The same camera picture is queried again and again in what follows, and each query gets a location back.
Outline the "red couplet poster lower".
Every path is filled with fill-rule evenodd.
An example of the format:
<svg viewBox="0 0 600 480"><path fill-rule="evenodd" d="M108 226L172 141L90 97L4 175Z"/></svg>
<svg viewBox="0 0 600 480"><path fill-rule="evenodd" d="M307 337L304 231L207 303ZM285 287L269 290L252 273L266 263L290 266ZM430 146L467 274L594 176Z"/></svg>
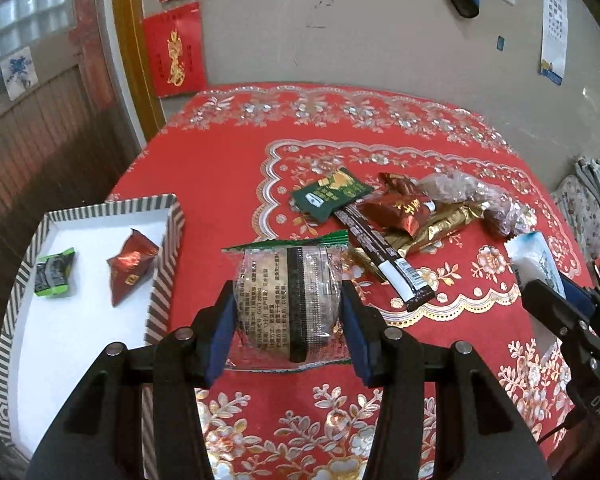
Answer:
<svg viewBox="0 0 600 480"><path fill-rule="evenodd" d="M158 98L198 92L207 87L198 2L148 16L143 20L143 30Z"/></svg>

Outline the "black white long bar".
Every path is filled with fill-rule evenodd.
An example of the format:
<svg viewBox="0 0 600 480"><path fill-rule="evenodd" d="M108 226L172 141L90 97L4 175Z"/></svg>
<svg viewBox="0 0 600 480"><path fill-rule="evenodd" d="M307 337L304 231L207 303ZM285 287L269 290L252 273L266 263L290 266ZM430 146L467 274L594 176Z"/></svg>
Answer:
<svg viewBox="0 0 600 480"><path fill-rule="evenodd" d="M434 291L420 274L375 230L353 205L334 212L362 247L379 273L402 299L408 312L434 298Z"/></svg>

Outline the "clear bag brown snacks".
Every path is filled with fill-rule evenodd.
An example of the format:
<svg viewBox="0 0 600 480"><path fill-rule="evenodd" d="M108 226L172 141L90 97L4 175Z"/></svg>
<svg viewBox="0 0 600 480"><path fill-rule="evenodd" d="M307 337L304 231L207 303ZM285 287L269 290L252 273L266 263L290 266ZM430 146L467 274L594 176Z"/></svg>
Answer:
<svg viewBox="0 0 600 480"><path fill-rule="evenodd" d="M466 204L481 211L492 234L509 238L535 230L538 219L532 208L498 185L486 183L463 171L428 174L418 187L436 203Z"/></svg>

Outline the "striped white tray box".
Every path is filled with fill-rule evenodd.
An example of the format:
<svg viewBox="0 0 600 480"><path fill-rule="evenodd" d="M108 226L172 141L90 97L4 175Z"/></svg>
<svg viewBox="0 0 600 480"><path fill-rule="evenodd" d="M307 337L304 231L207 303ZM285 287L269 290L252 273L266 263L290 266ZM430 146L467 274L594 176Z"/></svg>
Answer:
<svg viewBox="0 0 600 480"><path fill-rule="evenodd" d="M16 273L0 333L0 436L30 460L70 393L106 344L155 344L169 327L172 289L185 224L173 194L49 211ZM157 259L118 306L108 261L138 231ZM35 266L73 249L65 295L35 295Z"/></svg>

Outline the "floral fabric pile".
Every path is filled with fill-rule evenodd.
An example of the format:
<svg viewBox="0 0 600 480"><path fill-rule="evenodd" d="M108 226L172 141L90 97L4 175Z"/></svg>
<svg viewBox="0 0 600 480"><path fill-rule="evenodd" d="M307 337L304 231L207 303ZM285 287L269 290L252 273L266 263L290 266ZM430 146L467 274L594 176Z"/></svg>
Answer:
<svg viewBox="0 0 600 480"><path fill-rule="evenodd" d="M581 156L550 194L587 262L600 257L600 157Z"/></svg>

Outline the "wooden door frame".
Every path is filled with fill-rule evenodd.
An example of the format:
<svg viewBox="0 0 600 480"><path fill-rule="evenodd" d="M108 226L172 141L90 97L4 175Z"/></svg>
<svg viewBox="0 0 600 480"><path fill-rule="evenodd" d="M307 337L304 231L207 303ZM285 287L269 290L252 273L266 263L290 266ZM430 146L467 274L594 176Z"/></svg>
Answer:
<svg viewBox="0 0 600 480"><path fill-rule="evenodd" d="M142 0L112 0L112 10L125 81L131 97L128 111L138 122L138 142L147 144L164 126L166 118L152 85L143 29L143 3Z"/></svg>

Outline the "dark red small packet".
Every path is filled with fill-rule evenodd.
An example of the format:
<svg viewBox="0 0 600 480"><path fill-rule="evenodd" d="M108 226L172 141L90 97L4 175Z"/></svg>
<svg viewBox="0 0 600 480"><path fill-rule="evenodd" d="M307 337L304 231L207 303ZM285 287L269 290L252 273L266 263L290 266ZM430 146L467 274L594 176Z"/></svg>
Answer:
<svg viewBox="0 0 600 480"><path fill-rule="evenodd" d="M380 172L378 176L391 192L400 193L401 195L417 195L420 192L417 182L403 174Z"/></svg>

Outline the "small gold candy packet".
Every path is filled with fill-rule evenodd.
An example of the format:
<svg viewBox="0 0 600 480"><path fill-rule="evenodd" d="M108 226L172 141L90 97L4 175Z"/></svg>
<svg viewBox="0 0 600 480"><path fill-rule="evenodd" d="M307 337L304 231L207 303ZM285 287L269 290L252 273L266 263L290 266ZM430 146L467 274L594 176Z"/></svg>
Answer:
<svg viewBox="0 0 600 480"><path fill-rule="evenodd" d="M376 271L375 265L361 247L350 246L343 253L341 263L345 280L364 281Z"/></svg>

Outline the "white blue snack packet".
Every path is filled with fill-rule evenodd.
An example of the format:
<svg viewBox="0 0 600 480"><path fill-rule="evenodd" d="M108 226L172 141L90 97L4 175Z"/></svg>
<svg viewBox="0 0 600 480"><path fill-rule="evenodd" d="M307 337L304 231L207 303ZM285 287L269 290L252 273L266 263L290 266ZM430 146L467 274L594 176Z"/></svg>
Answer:
<svg viewBox="0 0 600 480"><path fill-rule="evenodd" d="M504 247L521 290L532 281L539 280L565 298L562 276L541 232L514 236Z"/></svg>

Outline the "green black snack packet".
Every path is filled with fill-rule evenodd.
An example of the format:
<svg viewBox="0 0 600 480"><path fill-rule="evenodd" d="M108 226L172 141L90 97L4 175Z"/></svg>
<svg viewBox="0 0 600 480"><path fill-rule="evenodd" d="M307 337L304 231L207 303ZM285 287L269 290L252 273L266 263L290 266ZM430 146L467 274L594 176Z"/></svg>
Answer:
<svg viewBox="0 0 600 480"><path fill-rule="evenodd" d="M42 257L35 265L34 293L38 297L61 296L69 291L70 273L76 251L70 247Z"/></svg>

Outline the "long gold snack packet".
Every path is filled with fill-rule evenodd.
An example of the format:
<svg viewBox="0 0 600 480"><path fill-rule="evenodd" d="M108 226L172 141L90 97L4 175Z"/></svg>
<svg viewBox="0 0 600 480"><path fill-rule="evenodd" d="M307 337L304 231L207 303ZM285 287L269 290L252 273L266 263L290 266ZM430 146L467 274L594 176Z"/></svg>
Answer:
<svg viewBox="0 0 600 480"><path fill-rule="evenodd" d="M466 226L482 217L483 210L479 206L466 203L446 205L437 210L415 235L392 230L385 232L384 237L390 246L406 257L464 230Z"/></svg>

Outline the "round cake clear wrapper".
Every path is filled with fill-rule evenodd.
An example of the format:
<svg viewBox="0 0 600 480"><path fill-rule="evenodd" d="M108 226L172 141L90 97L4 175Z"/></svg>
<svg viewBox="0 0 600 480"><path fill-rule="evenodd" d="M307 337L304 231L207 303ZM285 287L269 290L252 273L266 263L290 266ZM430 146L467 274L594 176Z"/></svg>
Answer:
<svg viewBox="0 0 600 480"><path fill-rule="evenodd" d="M346 362L339 321L345 230L223 249L235 263L230 370L287 373Z"/></svg>

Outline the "blue white paper picture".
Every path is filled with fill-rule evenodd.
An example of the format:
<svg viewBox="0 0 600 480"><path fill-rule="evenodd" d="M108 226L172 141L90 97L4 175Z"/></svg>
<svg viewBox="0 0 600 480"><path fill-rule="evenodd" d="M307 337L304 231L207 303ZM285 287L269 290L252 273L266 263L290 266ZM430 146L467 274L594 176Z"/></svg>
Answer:
<svg viewBox="0 0 600 480"><path fill-rule="evenodd" d="M38 84L38 74L29 47L24 47L8 58L4 58L0 69L11 101L19 99Z"/></svg>

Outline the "dark green snack packet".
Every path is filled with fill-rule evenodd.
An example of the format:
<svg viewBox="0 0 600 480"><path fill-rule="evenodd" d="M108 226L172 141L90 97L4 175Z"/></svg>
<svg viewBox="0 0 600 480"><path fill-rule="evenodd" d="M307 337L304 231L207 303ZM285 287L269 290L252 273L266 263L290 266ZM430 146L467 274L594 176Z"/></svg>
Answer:
<svg viewBox="0 0 600 480"><path fill-rule="evenodd" d="M374 188L358 180L341 167L317 181L291 193L291 200L301 212L317 223L324 223L336 210L354 203Z"/></svg>

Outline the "red floral tablecloth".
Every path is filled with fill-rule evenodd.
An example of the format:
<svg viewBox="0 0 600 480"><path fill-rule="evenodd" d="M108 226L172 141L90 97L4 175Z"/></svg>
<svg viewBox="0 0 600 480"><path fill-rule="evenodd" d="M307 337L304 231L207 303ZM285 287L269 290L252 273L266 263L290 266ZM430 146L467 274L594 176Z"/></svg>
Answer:
<svg viewBox="0 0 600 480"><path fill-rule="evenodd" d="M317 207L388 177L418 180L459 171L496 186L528 228L542 233L556 266L580 284L584 260L540 181L500 134L468 110L394 93L338 87L247 86L195 96L134 160L113 200L176 195L185 219L171 310L187 323L235 274L234 247L256 240L312 240L339 229ZM428 344L470 341L544 453L565 437L570 369L535 340L504 242L477 211L463 227L408 257L432 297L408 310L360 256L342 272L366 307ZM382 393L350 366L290 375L257 372L239 347L232 367L196 394L209 462L219 479L358 479L375 437Z"/></svg>

